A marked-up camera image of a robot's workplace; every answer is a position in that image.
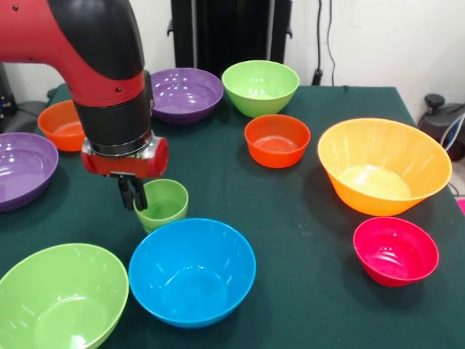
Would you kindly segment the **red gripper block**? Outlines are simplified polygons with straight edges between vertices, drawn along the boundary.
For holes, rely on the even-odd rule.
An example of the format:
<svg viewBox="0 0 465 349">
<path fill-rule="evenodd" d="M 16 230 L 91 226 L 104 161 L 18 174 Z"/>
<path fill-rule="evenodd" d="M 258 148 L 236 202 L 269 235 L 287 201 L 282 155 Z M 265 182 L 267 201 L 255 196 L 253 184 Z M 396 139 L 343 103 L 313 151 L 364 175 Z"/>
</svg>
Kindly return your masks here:
<svg viewBox="0 0 465 349">
<path fill-rule="evenodd" d="M 81 160 L 90 173 L 102 176 L 110 175 L 134 175 L 128 179 L 123 175 L 118 176 L 118 188 L 125 209 L 133 211 L 133 200 L 138 211 L 148 208 L 142 179 L 161 177 L 169 162 L 169 147 L 166 138 L 152 137 L 148 146 L 142 151 L 123 157 L 108 157 L 97 155 L 84 139 L 81 149 Z"/>
</svg>

